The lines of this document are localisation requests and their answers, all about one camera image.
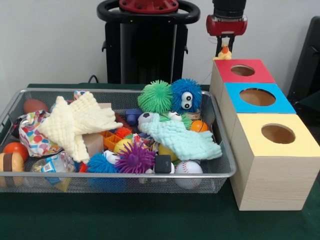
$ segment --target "white wall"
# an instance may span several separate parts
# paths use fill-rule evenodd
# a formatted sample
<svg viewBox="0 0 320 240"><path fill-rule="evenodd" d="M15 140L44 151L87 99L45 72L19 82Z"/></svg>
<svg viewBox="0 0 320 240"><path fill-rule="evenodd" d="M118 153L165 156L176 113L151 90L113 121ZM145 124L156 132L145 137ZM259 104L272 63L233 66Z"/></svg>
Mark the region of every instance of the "white wall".
<svg viewBox="0 0 320 240"><path fill-rule="evenodd" d="M0 112L28 83L81 83L96 74L107 81L102 0L0 1ZM201 9L191 24L183 76L209 84L216 42L206 31L212 0L190 0ZM234 58L260 58L286 93L319 0L247 0L245 35L236 37Z"/></svg>

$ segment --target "light blue knitted cloth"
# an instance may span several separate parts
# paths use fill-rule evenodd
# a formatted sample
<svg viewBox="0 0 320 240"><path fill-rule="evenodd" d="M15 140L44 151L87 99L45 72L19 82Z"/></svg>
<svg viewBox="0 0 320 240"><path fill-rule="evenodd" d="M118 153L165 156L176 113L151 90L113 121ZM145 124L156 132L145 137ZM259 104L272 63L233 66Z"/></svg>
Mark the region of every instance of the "light blue knitted cloth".
<svg viewBox="0 0 320 240"><path fill-rule="evenodd" d="M153 137L156 142L171 149L181 161L210 160L222 155L221 148L213 142L213 134L210 131L186 130L181 121L160 122L160 116L157 113L154 114L151 122L141 124L141 130Z"/></svg>

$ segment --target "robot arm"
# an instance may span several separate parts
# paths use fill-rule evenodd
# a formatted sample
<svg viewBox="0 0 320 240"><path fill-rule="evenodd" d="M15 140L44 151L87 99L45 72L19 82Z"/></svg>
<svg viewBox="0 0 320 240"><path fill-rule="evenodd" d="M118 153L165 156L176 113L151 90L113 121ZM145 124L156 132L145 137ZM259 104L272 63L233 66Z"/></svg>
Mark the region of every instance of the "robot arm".
<svg viewBox="0 0 320 240"><path fill-rule="evenodd" d="M222 49L222 38L229 37L229 50L232 52L235 36L243 35L247 29L244 15L246 0L212 0L213 15L206 19L206 29L210 36L217 37L216 54Z"/></svg>

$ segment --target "orange spiky ball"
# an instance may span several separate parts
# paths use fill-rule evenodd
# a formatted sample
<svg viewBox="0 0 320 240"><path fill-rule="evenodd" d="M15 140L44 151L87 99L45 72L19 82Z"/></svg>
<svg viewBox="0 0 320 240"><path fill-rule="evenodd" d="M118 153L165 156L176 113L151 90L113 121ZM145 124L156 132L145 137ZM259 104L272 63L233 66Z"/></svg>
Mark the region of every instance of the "orange spiky ball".
<svg viewBox="0 0 320 240"><path fill-rule="evenodd" d="M114 134L117 135L119 138L124 139L129 134L132 134L132 132L130 129L123 126L115 130Z"/></svg>

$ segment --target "green spiky ball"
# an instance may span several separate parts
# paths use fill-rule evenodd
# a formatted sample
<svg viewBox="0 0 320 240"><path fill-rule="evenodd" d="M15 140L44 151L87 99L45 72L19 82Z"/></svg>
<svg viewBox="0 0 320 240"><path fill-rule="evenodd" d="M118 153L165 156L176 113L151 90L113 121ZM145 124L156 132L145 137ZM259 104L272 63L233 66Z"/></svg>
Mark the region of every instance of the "green spiky ball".
<svg viewBox="0 0 320 240"><path fill-rule="evenodd" d="M133 137L134 137L134 134L131 133L131 134L125 136L124 139L132 139Z"/></svg>
<svg viewBox="0 0 320 240"><path fill-rule="evenodd" d="M182 122L185 126L185 129L190 130L191 124L192 124L192 120L190 119L190 117L188 117L188 115L186 113L181 114L181 117L182 117ZM160 115L160 122L166 122L166 121L170 121L170 120L171 120L171 118L168 117L167 113Z"/></svg>
<svg viewBox="0 0 320 240"><path fill-rule="evenodd" d="M162 114L172 107L171 86L162 80L156 80L144 87L138 96L138 105L144 113Z"/></svg>

